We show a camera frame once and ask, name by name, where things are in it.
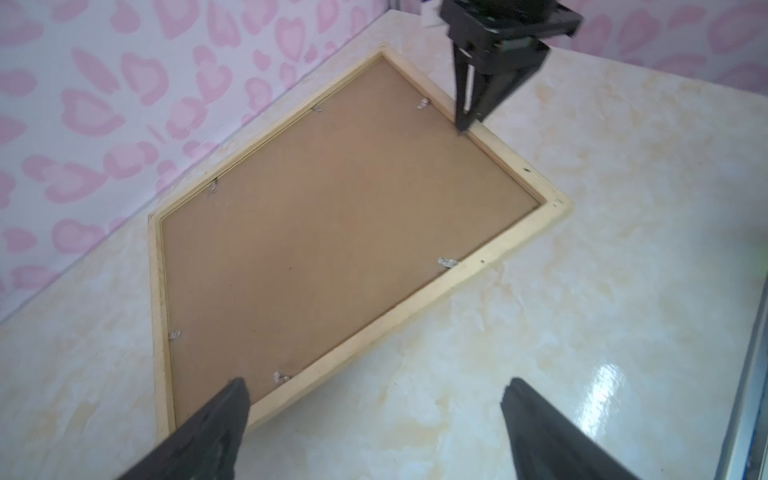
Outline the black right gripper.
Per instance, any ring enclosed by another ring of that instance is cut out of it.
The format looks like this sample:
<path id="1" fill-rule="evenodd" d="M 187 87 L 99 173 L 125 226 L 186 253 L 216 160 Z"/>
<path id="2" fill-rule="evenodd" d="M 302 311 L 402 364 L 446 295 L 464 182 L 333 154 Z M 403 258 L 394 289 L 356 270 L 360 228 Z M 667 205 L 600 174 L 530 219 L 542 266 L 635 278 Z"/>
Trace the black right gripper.
<path id="1" fill-rule="evenodd" d="M 483 57 L 473 58 L 464 50 L 495 51 L 522 39 L 573 37 L 584 20 L 558 1 L 443 1 L 439 16 L 454 43 L 458 132 L 483 122 L 538 72 L 550 53 L 541 41 Z"/>

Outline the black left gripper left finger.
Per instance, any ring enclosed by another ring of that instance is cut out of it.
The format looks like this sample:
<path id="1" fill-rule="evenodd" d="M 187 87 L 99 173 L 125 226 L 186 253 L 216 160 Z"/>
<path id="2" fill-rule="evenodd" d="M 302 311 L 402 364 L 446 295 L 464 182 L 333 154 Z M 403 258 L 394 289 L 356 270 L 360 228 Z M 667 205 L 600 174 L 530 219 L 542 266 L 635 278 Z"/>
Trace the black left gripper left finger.
<path id="1" fill-rule="evenodd" d="M 132 468 L 123 479 L 233 479 L 250 409 L 236 378 Z"/>

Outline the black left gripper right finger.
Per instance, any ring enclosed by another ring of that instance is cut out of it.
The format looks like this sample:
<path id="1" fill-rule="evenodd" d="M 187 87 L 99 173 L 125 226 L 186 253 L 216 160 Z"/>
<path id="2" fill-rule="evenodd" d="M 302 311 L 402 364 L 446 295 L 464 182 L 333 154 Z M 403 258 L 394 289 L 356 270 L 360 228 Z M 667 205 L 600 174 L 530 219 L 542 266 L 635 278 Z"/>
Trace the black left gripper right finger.
<path id="1" fill-rule="evenodd" d="M 500 408 L 519 479 L 634 479 L 525 380 L 505 388 Z"/>

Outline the brown cardboard backing board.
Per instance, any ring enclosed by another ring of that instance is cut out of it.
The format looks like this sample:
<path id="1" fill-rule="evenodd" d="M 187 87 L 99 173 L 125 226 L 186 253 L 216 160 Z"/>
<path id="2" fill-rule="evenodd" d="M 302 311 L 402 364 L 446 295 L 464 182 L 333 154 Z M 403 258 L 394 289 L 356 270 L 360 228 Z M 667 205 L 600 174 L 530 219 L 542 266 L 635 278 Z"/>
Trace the brown cardboard backing board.
<path id="1" fill-rule="evenodd" d="M 162 222 L 175 414 L 252 401 L 538 202 L 379 60 Z"/>

